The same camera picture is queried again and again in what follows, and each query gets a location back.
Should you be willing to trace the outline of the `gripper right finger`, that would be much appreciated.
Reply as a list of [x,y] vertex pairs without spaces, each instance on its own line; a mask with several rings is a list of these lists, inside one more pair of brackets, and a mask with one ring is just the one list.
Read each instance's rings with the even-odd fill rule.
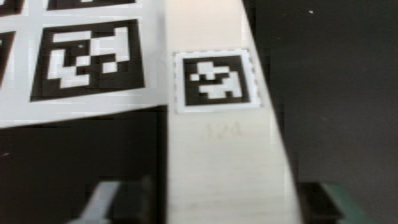
[[372,224],[372,218],[340,184],[303,182],[299,198],[304,224]]

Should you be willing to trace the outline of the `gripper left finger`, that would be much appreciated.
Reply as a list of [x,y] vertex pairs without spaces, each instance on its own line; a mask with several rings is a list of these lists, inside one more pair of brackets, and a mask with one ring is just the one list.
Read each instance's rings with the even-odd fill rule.
[[68,224],[164,224],[157,179],[102,181]]

